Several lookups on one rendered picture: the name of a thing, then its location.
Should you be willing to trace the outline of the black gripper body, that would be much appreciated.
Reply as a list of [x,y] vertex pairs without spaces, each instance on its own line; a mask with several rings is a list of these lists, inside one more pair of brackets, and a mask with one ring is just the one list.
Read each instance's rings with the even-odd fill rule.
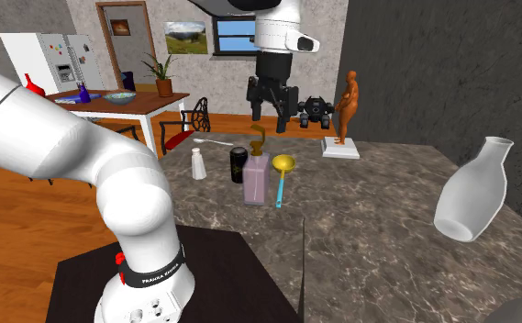
[[290,77],[292,53],[258,51],[256,56],[256,75],[248,80],[246,99],[266,101],[276,107],[287,109],[287,115],[297,113],[298,87],[286,84]]

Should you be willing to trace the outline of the black robot toy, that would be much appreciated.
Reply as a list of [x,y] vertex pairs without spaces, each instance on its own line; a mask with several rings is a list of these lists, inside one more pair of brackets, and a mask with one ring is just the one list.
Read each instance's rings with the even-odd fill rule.
[[335,111],[335,107],[321,96],[318,98],[309,96],[306,101],[298,103],[297,110],[300,113],[301,128],[308,128],[310,122],[319,122],[322,129],[329,129],[330,115]]

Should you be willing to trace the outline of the dark framed window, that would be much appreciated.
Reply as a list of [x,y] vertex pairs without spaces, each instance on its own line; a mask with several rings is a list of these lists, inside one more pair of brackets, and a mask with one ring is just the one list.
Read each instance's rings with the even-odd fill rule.
[[259,50],[253,16],[213,17],[212,28],[215,56],[255,56]]

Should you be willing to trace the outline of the black chair red seat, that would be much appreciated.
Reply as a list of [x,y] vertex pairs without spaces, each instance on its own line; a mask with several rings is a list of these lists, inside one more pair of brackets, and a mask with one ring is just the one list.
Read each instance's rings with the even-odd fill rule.
[[[208,115],[208,99],[201,97],[193,110],[182,110],[180,121],[160,121],[161,127],[161,151],[166,155],[169,150],[173,150],[194,132],[209,132],[211,130]],[[174,136],[167,138],[166,127],[179,125],[181,131]]]

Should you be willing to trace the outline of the black can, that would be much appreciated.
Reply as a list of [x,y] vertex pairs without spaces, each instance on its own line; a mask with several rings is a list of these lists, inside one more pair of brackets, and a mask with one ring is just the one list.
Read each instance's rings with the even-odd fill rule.
[[248,159],[248,151],[243,147],[235,147],[229,153],[231,180],[236,184],[243,183],[243,168]]

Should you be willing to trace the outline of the pink soap dispenser brown pump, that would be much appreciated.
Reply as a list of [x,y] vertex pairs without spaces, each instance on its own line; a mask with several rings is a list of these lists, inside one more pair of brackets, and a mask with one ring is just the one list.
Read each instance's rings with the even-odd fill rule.
[[250,142],[251,151],[243,168],[243,203],[262,206],[268,195],[270,182],[270,154],[264,150],[265,128],[253,124],[261,133],[261,140]]

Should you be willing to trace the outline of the orange figure on white base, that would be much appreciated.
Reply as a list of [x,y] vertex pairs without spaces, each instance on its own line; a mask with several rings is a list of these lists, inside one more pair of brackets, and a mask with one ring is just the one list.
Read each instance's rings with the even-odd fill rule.
[[356,76],[355,71],[348,71],[346,75],[347,87],[335,107],[339,114],[339,133],[335,138],[325,137],[321,141],[323,157],[353,160],[360,158],[353,139],[347,136],[348,124],[358,109],[359,86]]

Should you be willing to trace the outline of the white salt shaker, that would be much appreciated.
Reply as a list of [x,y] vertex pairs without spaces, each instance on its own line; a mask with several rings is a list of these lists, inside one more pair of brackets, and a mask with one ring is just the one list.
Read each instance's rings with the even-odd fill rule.
[[192,148],[192,176],[195,180],[206,178],[204,159],[199,148]]

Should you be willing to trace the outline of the brown and white dining table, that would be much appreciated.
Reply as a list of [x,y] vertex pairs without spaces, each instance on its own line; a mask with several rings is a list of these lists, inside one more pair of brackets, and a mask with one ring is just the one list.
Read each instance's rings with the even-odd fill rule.
[[151,119],[163,113],[168,106],[184,108],[188,93],[174,93],[171,97],[160,97],[156,92],[136,92],[136,97],[127,105],[116,105],[104,98],[96,98],[86,104],[59,104],[78,117],[99,117],[111,119],[137,120],[143,131],[146,145],[158,154],[151,125]]

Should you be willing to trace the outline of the brown framed door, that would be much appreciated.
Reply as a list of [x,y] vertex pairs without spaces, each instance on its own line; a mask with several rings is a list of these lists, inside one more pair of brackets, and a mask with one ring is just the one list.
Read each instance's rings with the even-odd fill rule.
[[[95,9],[100,20],[107,52],[117,87],[124,87],[123,72],[133,72],[132,83],[141,92],[156,92],[155,76],[142,63],[150,63],[149,53],[155,48],[151,34],[150,20],[145,1],[96,2]],[[110,19],[126,19],[130,28],[129,36],[113,36]]]

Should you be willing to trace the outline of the dark robot stand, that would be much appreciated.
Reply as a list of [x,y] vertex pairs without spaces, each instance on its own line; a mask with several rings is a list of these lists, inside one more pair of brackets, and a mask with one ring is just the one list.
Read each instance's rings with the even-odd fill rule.
[[[179,225],[196,288],[179,323],[302,323],[238,232]],[[114,242],[58,263],[45,323],[94,323],[117,274]]]

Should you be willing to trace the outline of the white vase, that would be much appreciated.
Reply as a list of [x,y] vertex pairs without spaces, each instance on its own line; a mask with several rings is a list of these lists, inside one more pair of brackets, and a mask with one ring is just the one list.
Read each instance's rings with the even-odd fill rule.
[[510,139],[485,138],[476,157],[449,178],[433,220],[441,234],[472,242],[487,229],[505,201],[504,162],[513,145]]

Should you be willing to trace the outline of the white fridge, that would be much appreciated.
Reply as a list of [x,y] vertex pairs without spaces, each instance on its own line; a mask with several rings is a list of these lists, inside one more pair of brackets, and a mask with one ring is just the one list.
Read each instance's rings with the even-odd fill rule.
[[77,90],[104,90],[92,43],[87,35],[0,33],[7,54],[23,85],[27,78],[46,95]]

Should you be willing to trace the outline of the landscape wall picture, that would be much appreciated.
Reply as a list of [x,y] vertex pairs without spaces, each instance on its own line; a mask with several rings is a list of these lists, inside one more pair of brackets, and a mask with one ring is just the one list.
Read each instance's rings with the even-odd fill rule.
[[170,54],[207,54],[205,23],[175,21],[164,23],[167,50]]

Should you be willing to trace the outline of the small dark wall picture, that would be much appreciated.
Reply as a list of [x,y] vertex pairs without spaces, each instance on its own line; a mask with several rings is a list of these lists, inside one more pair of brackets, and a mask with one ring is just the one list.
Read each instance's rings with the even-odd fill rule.
[[126,19],[110,19],[109,25],[113,36],[130,35],[130,28]]

